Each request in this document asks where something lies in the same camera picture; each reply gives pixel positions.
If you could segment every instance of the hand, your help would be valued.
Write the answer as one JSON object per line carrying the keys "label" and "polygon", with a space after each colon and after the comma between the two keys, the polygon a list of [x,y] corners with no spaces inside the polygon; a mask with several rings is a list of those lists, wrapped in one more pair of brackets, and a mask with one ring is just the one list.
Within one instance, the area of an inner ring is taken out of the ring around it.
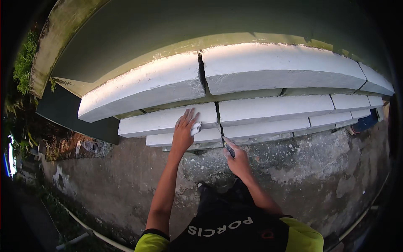
{"label": "hand", "polygon": [[187,109],[183,116],[178,119],[175,125],[171,151],[183,155],[190,145],[192,145],[194,140],[193,136],[190,136],[190,131],[199,117],[199,113],[197,113],[195,118],[193,118],[194,112],[195,108],[192,108],[190,111]]}
{"label": "hand", "polygon": [[231,153],[224,148],[224,156],[227,159],[229,169],[238,176],[243,182],[253,177],[251,168],[249,166],[249,159],[246,151],[242,150],[239,146],[234,144],[231,140],[223,137],[229,146],[235,151],[235,157],[231,156]]}

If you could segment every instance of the yellow sleeve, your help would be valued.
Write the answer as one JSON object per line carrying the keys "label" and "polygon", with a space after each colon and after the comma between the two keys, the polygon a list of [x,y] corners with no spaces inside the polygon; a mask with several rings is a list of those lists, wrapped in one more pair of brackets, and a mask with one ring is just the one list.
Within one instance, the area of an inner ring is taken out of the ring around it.
{"label": "yellow sleeve", "polygon": [[318,231],[294,218],[283,217],[280,220],[290,226],[286,252],[323,251],[323,237]]}
{"label": "yellow sleeve", "polygon": [[168,247],[169,241],[154,233],[144,234],[137,242],[135,252],[161,252]]}

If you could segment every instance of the stained concrete floor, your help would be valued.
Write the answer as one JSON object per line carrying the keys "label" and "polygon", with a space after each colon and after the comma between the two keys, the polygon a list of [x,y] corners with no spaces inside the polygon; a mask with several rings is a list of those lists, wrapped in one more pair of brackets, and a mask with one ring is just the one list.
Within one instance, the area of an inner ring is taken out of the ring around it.
{"label": "stained concrete floor", "polygon": [[[350,136],[346,129],[244,146],[254,175],[286,215],[326,237],[341,234],[363,212],[389,172],[386,122]],[[106,157],[44,162],[45,177],[99,222],[144,228],[151,200],[167,161],[145,139],[121,139]],[[221,149],[185,156],[179,166],[170,220],[171,238],[196,215],[196,184],[204,180],[224,192],[233,182]]]}

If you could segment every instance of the right hand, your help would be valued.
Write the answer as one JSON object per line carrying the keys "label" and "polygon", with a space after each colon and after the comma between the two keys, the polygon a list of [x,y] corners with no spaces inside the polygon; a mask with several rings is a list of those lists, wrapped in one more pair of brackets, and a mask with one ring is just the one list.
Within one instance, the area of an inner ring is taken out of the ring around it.
{"label": "right hand", "polygon": [[249,159],[246,151],[242,150],[239,146],[234,144],[231,140],[224,137],[224,140],[235,151],[235,157],[224,147],[224,156],[227,159],[229,169],[238,176],[242,181],[252,176],[252,170],[249,166]]}

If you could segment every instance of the person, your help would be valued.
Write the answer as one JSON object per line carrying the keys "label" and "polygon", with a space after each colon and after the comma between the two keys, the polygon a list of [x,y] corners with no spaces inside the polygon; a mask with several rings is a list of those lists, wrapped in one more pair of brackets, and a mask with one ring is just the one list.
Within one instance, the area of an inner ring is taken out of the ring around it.
{"label": "person", "polygon": [[147,225],[135,252],[143,251],[323,251],[322,235],[292,216],[259,186],[249,166],[246,151],[231,140],[233,158],[223,149],[234,186],[224,194],[204,182],[198,183],[200,202],[197,215],[170,242],[169,218],[175,196],[179,162],[193,143],[190,130],[199,113],[187,109],[175,125],[168,162],[151,202]]}

